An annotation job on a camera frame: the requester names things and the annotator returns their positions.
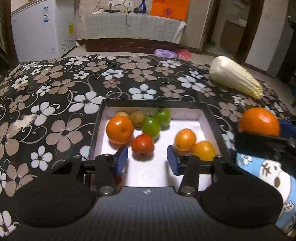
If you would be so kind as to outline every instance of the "white tray bottom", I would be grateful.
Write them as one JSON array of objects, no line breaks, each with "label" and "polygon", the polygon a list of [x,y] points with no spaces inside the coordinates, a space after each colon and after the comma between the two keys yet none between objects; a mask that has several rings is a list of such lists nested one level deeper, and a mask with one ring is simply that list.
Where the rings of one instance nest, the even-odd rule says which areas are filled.
[{"label": "white tray bottom", "polygon": [[[100,154],[110,153],[114,154],[119,145],[109,141],[106,134],[106,125],[110,118],[112,118],[118,111],[126,111],[131,114],[134,110],[143,111],[148,114],[148,108],[117,108],[106,107],[100,122],[99,133],[97,138],[95,157]],[[217,144],[212,140],[212,133],[205,135],[202,126],[208,130],[203,118],[201,110],[193,109],[171,109],[172,121],[167,130],[161,130],[159,139],[155,142],[154,154],[150,157],[137,157],[132,153],[130,143],[128,143],[128,161],[123,170],[125,176],[125,186],[132,187],[166,187],[174,186],[176,190],[179,189],[183,176],[175,176],[167,161],[167,147],[174,144],[175,135],[184,128],[189,128],[194,131],[197,136],[197,141],[206,140],[208,136],[210,141],[216,149],[216,153],[220,151],[217,149]],[[135,129],[133,137],[142,134],[140,129]],[[205,190],[212,184],[211,175],[200,175],[199,191]]]}]

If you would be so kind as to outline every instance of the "green tomato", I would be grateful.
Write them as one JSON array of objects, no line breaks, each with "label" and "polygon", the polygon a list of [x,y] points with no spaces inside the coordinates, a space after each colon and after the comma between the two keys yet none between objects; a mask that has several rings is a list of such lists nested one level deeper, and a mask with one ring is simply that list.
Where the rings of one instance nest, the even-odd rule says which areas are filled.
[{"label": "green tomato", "polygon": [[162,127],[170,125],[170,110],[164,108],[155,113],[154,118],[157,119]]},{"label": "green tomato", "polygon": [[145,116],[142,122],[142,132],[155,140],[160,132],[159,121],[151,116]]}]

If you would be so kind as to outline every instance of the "tomato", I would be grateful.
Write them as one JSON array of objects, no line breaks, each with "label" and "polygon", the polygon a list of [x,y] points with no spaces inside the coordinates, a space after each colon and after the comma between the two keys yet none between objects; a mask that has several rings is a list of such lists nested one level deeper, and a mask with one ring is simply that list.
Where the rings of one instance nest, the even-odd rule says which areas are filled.
[{"label": "tomato", "polygon": [[160,132],[160,124],[157,119],[151,116],[145,116],[142,122],[142,132],[152,137],[155,140]]},{"label": "tomato", "polygon": [[202,161],[213,161],[216,152],[210,142],[201,141],[193,146],[192,154],[198,156]]},{"label": "tomato", "polygon": [[154,118],[159,121],[162,127],[167,127],[170,125],[170,110],[168,108],[159,109],[159,111],[154,114]]},{"label": "tomato", "polygon": [[129,118],[116,115],[108,122],[106,133],[111,142],[123,145],[133,135],[133,123]]},{"label": "tomato", "polygon": [[154,143],[151,136],[141,134],[137,136],[131,143],[131,149],[136,155],[144,156],[154,151]]},{"label": "tomato", "polygon": [[174,146],[179,151],[189,151],[195,142],[195,133],[190,129],[183,129],[177,133]]}]

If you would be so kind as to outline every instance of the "blue bottle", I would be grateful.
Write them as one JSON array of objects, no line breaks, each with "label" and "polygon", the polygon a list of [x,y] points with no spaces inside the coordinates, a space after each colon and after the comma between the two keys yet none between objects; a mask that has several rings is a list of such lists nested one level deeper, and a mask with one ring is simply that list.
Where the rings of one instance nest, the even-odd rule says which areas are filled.
[{"label": "blue bottle", "polygon": [[138,13],[146,13],[145,0],[142,0],[141,4],[139,6],[139,12]]}]

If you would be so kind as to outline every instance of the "blue cartoon cloth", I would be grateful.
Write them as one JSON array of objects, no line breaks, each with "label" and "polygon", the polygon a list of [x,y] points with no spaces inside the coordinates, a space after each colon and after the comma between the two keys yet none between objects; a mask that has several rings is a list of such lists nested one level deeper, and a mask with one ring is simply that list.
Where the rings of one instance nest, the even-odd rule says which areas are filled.
[{"label": "blue cartoon cloth", "polygon": [[281,164],[263,158],[237,153],[237,165],[277,189],[283,198],[283,209],[276,226],[285,233],[296,223],[296,179],[281,169]]}]

